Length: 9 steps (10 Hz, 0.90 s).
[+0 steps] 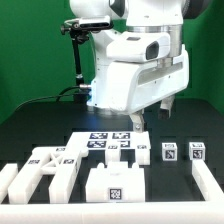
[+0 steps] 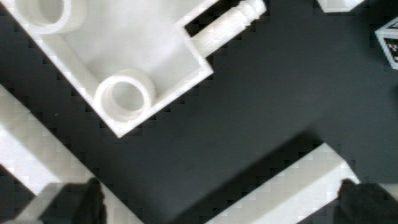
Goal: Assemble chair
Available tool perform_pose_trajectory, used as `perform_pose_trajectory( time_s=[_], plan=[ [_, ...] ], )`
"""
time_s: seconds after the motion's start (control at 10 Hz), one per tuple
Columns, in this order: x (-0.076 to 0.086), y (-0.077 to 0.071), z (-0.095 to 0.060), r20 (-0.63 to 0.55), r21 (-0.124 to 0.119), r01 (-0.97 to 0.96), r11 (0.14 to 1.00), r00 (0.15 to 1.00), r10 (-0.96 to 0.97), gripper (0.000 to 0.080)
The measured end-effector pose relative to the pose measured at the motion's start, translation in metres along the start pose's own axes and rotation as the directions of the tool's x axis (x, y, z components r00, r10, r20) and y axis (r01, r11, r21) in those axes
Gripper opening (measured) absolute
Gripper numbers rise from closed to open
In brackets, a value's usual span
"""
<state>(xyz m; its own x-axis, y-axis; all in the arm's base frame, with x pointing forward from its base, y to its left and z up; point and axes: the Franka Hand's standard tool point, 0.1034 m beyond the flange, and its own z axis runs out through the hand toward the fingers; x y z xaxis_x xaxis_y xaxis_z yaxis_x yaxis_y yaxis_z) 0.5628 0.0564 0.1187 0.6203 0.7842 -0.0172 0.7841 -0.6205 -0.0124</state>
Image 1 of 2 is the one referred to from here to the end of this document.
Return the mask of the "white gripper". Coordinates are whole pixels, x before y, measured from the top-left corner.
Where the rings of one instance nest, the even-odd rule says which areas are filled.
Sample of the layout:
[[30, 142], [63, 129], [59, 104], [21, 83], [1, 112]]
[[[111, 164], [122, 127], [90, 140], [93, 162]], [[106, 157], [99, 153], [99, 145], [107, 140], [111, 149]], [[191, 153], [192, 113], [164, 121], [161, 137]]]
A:
[[172, 66], [158, 68], [157, 65], [156, 61], [144, 64], [112, 62], [107, 70], [108, 106], [116, 113], [131, 114], [133, 130], [138, 133], [145, 129], [143, 113], [139, 110], [163, 99], [158, 118], [169, 119], [175, 99], [173, 94], [184, 90], [189, 82], [185, 45], [182, 45], [181, 54], [173, 58]]

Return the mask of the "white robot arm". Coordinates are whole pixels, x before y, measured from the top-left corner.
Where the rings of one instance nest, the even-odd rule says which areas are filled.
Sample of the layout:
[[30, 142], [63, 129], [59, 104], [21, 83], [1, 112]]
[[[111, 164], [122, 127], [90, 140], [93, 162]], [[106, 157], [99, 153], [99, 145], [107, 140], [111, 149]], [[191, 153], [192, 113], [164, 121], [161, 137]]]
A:
[[183, 21], [198, 17], [211, 2], [70, 0], [72, 26], [90, 31], [95, 45], [87, 105], [128, 115], [136, 132], [144, 130], [144, 109], [156, 102], [169, 117], [174, 95], [189, 82]]

